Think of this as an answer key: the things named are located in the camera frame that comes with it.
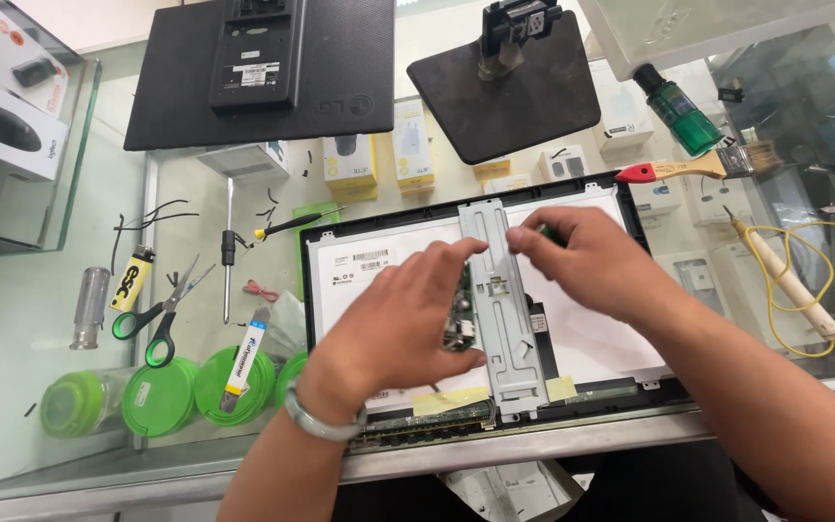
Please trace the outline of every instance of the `metal bracket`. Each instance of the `metal bracket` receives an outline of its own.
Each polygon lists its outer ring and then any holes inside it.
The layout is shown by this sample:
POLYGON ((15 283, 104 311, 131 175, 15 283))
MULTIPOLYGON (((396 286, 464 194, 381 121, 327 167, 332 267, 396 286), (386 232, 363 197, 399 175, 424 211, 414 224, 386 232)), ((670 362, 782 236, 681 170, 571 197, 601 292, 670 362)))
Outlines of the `metal bracket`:
POLYGON ((501 200, 470 203, 459 209, 464 238, 489 243, 470 257, 472 297, 479 324, 477 339, 488 356, 488 375, 502 419, 548 406, 530 313, 517 260, 507 251, 507 218, 501 200))

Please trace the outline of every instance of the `yellow tape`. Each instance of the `yellow tape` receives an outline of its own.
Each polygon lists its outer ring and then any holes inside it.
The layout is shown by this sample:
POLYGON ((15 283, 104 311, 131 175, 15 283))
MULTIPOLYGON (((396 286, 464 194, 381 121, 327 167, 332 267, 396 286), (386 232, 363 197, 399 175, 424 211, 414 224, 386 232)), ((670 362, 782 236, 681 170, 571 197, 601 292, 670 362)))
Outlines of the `yellow tape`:
POLYGON ((450 409, 462 408, 476 402, 488 399, 488 388, 465 388, 450 392, 429 393, 411 397, 411 407, 415 417, 421 415, 435 415, 450 409))
POLYGON ((562 377, 547 381, 547 396, 550 402, 565 400, 577 395, 579 395, 579 392, 575 391, 575 383, 569 375, 563 375, 562 377))

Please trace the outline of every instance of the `yellow-handled screwdriver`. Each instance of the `yellow-handled screwdriver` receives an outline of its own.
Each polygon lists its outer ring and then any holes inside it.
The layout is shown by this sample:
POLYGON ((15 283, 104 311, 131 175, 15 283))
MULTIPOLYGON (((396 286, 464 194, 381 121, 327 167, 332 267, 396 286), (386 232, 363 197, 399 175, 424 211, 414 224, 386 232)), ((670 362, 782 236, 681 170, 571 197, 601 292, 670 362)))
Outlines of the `yellow-handled screwdriver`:
POLYGON ((287 231, 288 229, 294 229, 295 227, 300 227, 302 225, 307 225, 309 223, 313 223, 314 221, 317 221, 320 218, 323 218, 324 216, 327 216, 328 214, 333 214, 335 212, 339 212, 339 211, 341 211, 345 208, 346 208, 346 206, 342 206, 340 208, 335 208, 334 210, 324 212, 323 214, 315 213, 315 214, 307 214, 307 215, 302 216, 302 217, 296 217, 295 219, 293 219, 291 221, 286 221, 285 223, 283 223, 281 225, 275 225, 275 226, 269 227, 267 229, 261 229, 259 231, 254 231, 253 235, 256 236, 257 240, 261 241, 266 236, 271 236, 275 232, 287 231))

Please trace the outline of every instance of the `circuit board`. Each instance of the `circuit board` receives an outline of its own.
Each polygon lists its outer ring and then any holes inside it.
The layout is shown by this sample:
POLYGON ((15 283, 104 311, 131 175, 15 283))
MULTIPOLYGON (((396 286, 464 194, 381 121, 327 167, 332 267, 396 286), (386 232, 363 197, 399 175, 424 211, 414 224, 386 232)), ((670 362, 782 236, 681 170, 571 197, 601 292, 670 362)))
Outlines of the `circuit board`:
POLYGON ((475 344, 475 311, 472 309, 472 275, 470 267, 463 267, 457 291, 453 294, 453 305, 446 318, 444 348, 461 352, 475 344))

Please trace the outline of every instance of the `product box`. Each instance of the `product box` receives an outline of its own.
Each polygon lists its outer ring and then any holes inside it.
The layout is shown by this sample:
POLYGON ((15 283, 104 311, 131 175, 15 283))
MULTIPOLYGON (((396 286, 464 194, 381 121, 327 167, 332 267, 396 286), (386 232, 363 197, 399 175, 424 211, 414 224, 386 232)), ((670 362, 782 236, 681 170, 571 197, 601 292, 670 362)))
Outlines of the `product box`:
POLYGON ((540 153, 539 164, 540 174, 547 183, 591 174, 581 145, 544 150, 540 153))
POLYGON ((511 159, 507 156, 498 156, 493 160, 472 165, 472 172, 479 181, 487 181, 496 177, 505 177, 511 174, 511 159))
POLYGON ((0 174, 53 181, 67 126, 0 88, 0 174))
POLYGON ((288 169, 288 142, 269 141, 222 148, 196 156, 218 174, 235 182, 285 179, 288 169))
MULTIPOLYGON (((766 244, 785 258, 785 245, 779 237, 765 240, 766 244)), ((711 253, 713 267, 724 283, 724 295, 734 314, 736 325, 749 332, 773 350, 778 350, 786 357, 795 359, 772 335, 768 325, 768 297, 765 280, 756 258, 742 243, 733 243, 714 250, 711 253)), ((778 287, 774 291, 777 305, 794 308, 794 305, 778 287)), ((804 345, 824 344, 824 340, 814 330, 800 312, 782 312, 775 310, 775 327, 782 339, 789 346, 799 349, 804 345)))
POLYGON ((58 118, 69 82, 66 67, 0 11, 0 88, 58 118))
MULTIPOLYGON (((325 212, 330 212, 332 210, 337 209, 338 205, 337 202, 323 202, 323 203, 315 203, 306 206, 300 206, 292 209, 292 219, 301 218, 302 216, 307 216, 308 214, 323 214, 325 212)), ((304 277, 302 276, 302 240, 299 237, 299 233, 305 229, 311 229, 313 227, 322 227, 324 225, 330 225, 331 223, 340 223, 341 222, 341 213, 335 212, 332 214, 328 214, 326 216, 321 217, 319 220, 314 221, 313 223, 309 223, 307 225, 301 225, 300 227, 295 227, 292 229, 292 234, 295 236, 295 267, 298 270, 298 293, 297 296, 301 301, 304 301, 304 277)))
POLYGON ((682 206, 682 199, 677 192, 680 184, 673 180, 654 181, 652 183, 631 183, 630 192, 636 210, 641 218, 652 218, 671 214, 682 206))
POLYGON ((729 223, 726 205, 734 216, 749 220, 752 208, 742 179, 717 180, 706 175, 688 174, 682 178, 685 202, 689 206, 691 222, 695 227, 713 223, 729 223))
POLYGON ((422 194, 424 192, 433 192, 433 183, 418 183, 416 185, 408 185, 407 187, 399 187, 402 192, 402 197, 413 196, 415 194, 422 194))
POLYGON ((395 128, 391 131, 391 143, 395 150, 400 187, 433 183, 424 105, 420 99, 395 104, 395 128))
POLYGON ((324 181, 331 190, 376 186, 372 135, 324 138, 324 181))
POLYGON ((652 136, 647 97, 633 80, 618 82, 608 60, 588 63, 595 82, 601 122, 592 127, 597 149, 604 155, 618 148, 642 147, 652 136))
POLYGON ((488 181, 482 181, 481 193, 494 194, 496 192, 524 189, 525 187, 531 186, 533 186, 533 178, 530 174, 511 175, 508 177, 499 177, 497 179, 489 179, 488 181))
POLYGON ((724 287, 714 272, 711 257, 706 250, 654 257, 659 266, 713 311, 733 320, 730 307, 724 297, 724 287))
POLYGON ((378 187, 353 187, 331 190, 331 195, 337 203, 356 203, 375 200, 378 197, 378 187))

